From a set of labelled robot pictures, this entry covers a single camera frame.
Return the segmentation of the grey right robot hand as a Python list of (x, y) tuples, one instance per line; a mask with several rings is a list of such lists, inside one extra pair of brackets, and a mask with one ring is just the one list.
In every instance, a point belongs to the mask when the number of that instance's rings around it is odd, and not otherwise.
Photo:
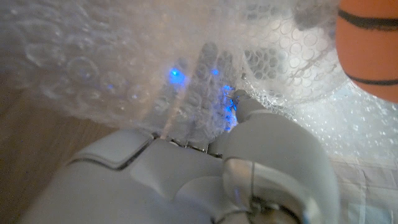
[(76, 153), (21, 223), (337, 223), (340, 194), (319, 140), (244, 90), (268, 79), (276, 49), (233, 56), (206, 43), (179, 58), (165, 83), (128, 88), (116, 108), (141, 109), (139, 129)]

